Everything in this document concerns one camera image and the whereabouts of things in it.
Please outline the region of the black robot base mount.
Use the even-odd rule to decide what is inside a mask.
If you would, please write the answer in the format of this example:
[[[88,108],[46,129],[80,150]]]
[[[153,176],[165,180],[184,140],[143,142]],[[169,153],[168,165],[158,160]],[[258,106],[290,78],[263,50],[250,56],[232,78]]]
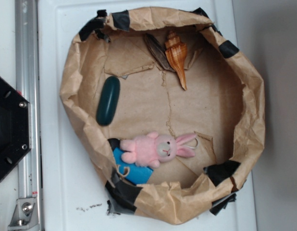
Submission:
[[[31,150],[30,103],[0,77],[0,182]]]

